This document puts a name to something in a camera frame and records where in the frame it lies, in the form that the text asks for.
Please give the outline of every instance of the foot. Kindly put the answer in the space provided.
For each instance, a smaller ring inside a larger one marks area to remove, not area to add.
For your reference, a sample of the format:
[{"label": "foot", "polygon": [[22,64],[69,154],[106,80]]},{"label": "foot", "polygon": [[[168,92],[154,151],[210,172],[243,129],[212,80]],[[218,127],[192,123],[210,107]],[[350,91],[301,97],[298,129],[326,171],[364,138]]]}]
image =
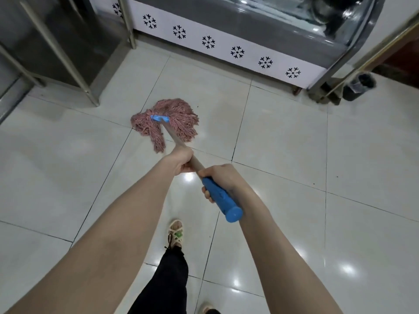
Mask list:
[{"label": "foot", "polygon": [[205,302],[205,303],[203,303],[202,305],[201,305],[201,307],[200,307],[200,309],[199,309],[199,314],[206,314],[207,313],[207,311],[209,311],[209,310],[211,310],[211,309],[213,309],[214,307],[211,305],[211,304],[209,304],[209,303],[207,303],[207,302]]},{"label": "foot", "polygon": [[169,226],[168,241],[170,248],[178,246],[182,248],[184,230],[182,222],[179,219],[175,219]]}]

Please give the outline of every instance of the snowflake decal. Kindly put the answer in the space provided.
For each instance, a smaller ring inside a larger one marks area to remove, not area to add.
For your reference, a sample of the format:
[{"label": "snowflake decal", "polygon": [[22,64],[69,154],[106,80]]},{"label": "snowflake decal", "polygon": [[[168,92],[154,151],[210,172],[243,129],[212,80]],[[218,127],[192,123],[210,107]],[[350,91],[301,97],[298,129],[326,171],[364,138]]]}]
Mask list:
[{"label": "snowflake decal", "polygon": [[149,28],[154,29],[157,27],[156,20],[151,17],[150,14],[143,15],[144,24],[147,25]]},{"label": "snowflake decal", "polygon": [[285,73],[288,78],[297,78],[300,75],[301,71],[298,67],[288,68],[287,72]]},{"label": "snowflake decal", "polygon": [[180,40],[186,38],[186,31],[180,25],[173,26],[173,34]]},{"label": "snowflake decal", "polygon": [[261,59],[259,59],[259,66],[262,68],[271,68],[272,63],[271,58],[268,56],[261,57]]},{"label": "snowflake decal", "polygon": [[121,7],[119,6],[119,3],[112,4],[112,8],[116,15],[119,15],[120,17],[122,17],[122,11],[121,11]]},{"label": "snowflake decal", "polygon": [[244,55],[244,50],[240,46],[235,46],[231,48],[230,54],[234,58],[242,58]]},{"label": "snowflake decal", "polygon": [[206,48],[214,48],[215,47],[215,41],[211,36],[204,36],[202,38],[202,45],[204,45]]}]

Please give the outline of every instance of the trash can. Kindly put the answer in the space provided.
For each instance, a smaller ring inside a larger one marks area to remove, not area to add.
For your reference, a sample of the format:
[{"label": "trash can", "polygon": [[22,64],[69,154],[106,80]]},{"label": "trash can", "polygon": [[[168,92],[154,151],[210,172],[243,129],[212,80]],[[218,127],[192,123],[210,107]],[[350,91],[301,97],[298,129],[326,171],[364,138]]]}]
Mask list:
[{"label": "trash can", "polygon": [[354,101],[361,94],[377,86],[377,82],[370,73],[359,73],[349,84],[343,87],[342,98]]}]

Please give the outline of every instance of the floor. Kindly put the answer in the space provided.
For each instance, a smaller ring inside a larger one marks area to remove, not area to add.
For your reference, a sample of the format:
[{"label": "floor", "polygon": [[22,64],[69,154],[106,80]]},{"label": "floor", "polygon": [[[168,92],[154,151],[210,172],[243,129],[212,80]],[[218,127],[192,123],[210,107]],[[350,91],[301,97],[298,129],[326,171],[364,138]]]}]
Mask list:
[{"label": "floor", "polygon": [[[130,117],[180,97],[199,115],[189,144],[205,166],[233,162],[345,314],[419,307],[419,90],[377,76],[340,106],[317,105],[270,79],[141,37],[92,107],[34,88],[0,126],[0,313],[69,250],[161,157]],[[165,136],[167,152],[173,142]],[[188,314],[268,313],[237,223],[175,178],[127,313],[153,275],[168,222],[186,229]]]}]

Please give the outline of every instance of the mop strands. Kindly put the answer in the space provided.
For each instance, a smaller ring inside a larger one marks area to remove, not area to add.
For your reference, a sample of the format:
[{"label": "mop strands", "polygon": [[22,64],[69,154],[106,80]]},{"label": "mop strands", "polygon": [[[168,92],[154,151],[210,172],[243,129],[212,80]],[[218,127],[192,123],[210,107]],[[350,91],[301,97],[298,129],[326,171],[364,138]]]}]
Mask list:
[{"label": "mop strands", "polygon": [[186,101],[179,98],[157,101],[151,109],[131,117],[133,128],[142,136],[150,136],[156,153],[163,152],[166,145],[160,123],[151,119],[152,115],[169,117],[170,126],[184,142],[190,142],[197,135],[194,125],[198,124],[199,119]]}]

